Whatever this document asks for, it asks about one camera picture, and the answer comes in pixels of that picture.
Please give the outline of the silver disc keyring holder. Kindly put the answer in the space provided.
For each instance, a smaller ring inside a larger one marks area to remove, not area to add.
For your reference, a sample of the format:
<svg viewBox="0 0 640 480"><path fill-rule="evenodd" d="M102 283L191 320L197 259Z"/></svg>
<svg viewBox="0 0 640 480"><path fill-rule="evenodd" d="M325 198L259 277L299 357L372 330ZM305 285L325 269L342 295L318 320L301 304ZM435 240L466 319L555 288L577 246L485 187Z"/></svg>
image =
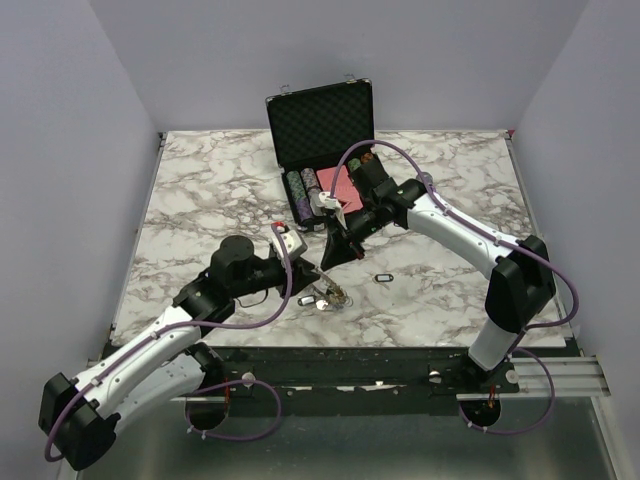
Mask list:
<svg viewBox="0 0 640 480"><path fill-rule="evenodd" d="M315 272L319 279L311 285L311 288L318 310L339 311L353 305L353 299L337 282L318 269Z"/></svg>

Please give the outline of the key with black tag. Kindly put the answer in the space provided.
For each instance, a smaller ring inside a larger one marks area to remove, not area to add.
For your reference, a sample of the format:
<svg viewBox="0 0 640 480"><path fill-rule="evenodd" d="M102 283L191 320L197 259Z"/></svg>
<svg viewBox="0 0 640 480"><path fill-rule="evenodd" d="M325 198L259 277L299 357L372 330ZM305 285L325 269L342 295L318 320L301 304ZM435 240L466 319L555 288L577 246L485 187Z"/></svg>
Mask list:
<svg viewBox="0 0 640 480"><path fill-rule="evenodd" d="M387 284L393 282L395 279L391 273L380 273L374 276L374 281L378 284Z"/></svg>

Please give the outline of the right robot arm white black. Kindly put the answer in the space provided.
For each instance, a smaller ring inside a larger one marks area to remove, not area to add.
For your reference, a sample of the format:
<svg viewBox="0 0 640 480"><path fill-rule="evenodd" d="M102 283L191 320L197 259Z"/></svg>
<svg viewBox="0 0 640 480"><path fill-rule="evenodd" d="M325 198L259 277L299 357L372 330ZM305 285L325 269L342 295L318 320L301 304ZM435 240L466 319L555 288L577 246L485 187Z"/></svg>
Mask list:
<svg viewBox="0 0 640 480"><path fill-rule="evenodd" d="M377 158L352 170L349 177L361 209L345 213L329 192L319 195L327 228L322 270L363 258L364 241L390 224L422 234L471 264L488 281L488 319L469 347L470 361L459 371L467 389L485 390L527 324L556 294L545 243L534 235L519 240L489 229L446 204L418 179L396 183Z"/></svg>

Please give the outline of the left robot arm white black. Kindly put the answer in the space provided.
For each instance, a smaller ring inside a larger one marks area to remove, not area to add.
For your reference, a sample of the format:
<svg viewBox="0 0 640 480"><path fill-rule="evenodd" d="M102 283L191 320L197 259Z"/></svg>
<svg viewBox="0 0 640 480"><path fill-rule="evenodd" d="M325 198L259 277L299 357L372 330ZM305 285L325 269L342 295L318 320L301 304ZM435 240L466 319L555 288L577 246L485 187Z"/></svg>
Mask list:
<svg viewBox="0 0 640 480"><path fill-rule="evenodd" d="M261 258L241 235L222 240L209 267L185 285L142 333L94 366L67 377L58 373L43 388L38 425L46 434L44 457L82 470L116 440L125 397L174 357L214 329L232 329L228 318L243 296L278 291L284 303L319 276L303 257L307 245L281 223L271 226L269 255Z"/></svg>

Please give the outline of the black key tag on holder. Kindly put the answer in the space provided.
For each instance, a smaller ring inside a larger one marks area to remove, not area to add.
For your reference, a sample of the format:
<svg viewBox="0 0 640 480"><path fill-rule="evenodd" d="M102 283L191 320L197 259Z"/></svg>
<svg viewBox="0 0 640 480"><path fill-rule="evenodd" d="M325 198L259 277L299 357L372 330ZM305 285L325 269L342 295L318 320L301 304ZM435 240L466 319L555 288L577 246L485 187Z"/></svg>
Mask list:
<svg viewBox="0 0 640 480"><path fill-rule="evenodd" d="M297 304L301 307L313 305L316 303L316 297L314 295L306 295L297 299Z"/></svg>

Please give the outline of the black poker chip case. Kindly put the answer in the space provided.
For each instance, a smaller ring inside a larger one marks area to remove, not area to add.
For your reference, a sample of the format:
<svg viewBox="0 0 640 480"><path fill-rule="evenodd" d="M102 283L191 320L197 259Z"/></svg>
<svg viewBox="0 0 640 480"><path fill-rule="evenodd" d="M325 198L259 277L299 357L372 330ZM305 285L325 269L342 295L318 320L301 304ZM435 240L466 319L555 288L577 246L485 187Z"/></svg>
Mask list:
<svg viewBox="0 0 640 480"><path fill-rule="evenodd" d="M302 171L337 166L353 144L374 137L373 84L350 79L265 100L276 163L297 229L324 228L311 207Z"/></svg>

